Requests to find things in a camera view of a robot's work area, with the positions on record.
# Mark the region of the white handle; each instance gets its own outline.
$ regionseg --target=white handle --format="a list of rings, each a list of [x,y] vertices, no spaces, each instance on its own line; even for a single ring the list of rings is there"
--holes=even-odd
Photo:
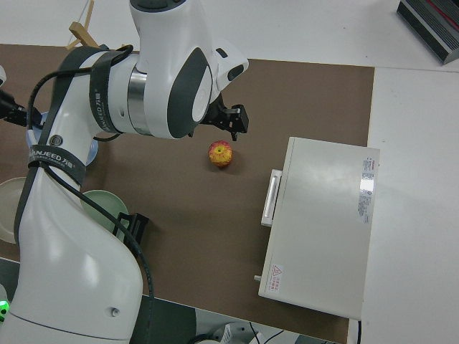
[[[261,224],[263,226],[271,227],[273,225],[275,202],[278,198],[281,176],[282,171],[271,171],[270,185],[268,188],[268,193],[266,194],[265,208],[263,209],[263,215],[261,218]]]

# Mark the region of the warning label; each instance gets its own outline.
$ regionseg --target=warning label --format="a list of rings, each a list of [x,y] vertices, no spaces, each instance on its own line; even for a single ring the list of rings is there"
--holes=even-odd
[[[280,282],[282,281],[283,272],[284,272],[284,267],[282,265],[278,265],[278,264],[271,265],[271,273],[270,273],[268,291],[279,292]]]
[[[368,224],[372,218],[372,198],[374,193],[374,164],[373,158],[368,157],[364,160],[361,179],[360,179],[360,197],[357,213],[359,219]]]

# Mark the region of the brown mat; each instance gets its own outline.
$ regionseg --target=brown mat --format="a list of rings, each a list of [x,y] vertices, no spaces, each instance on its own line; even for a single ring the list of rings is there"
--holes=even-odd
[[[65,55],[58,47],[0,45],[4,90],[25,105]],[[175,141],[122,135],[100,143],[84,189],[112,191],[130,212],[150,218],[142,247],[157,297],[345,343],[347,319],[259,297],[253,276],[262,272],[270,233],[260,225],[270,171],[283,167],[288,138],[366,145],[373,75],[368,67],[253,60],[223,94],[227,106],[245,105],[247,135],[231,143],[228,133],[204,125]],[[223,170],[207,158],[221,139],[234,149]],[[24,129],[0,123],[0,146],[0,182],[25,176]],[[13,245],[0,243],[0,252],[19,258]]]

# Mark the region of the black strap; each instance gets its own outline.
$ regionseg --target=black strap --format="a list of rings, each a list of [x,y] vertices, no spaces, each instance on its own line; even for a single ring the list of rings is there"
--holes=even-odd
[[[109,133],[121,134],[110,118],[108,110],[108,80],[112,60],[123,52],[109,51],[99,57],[93,65],[89,84],[89,101],[91,111],[100,128]]]
[[[29,167],[38,166],[39,161],[61,169],[79,185],[82,185],[86,166],[68,150],[51,145],[33,145],[29,152]]]

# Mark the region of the red apple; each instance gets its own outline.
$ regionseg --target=red apple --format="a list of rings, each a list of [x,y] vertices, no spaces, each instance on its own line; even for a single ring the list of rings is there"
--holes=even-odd
[[[209,147],[209,159],[218,167],[225,167],[230,164],[232,159],[232,149],[226,141],[215,141]]]

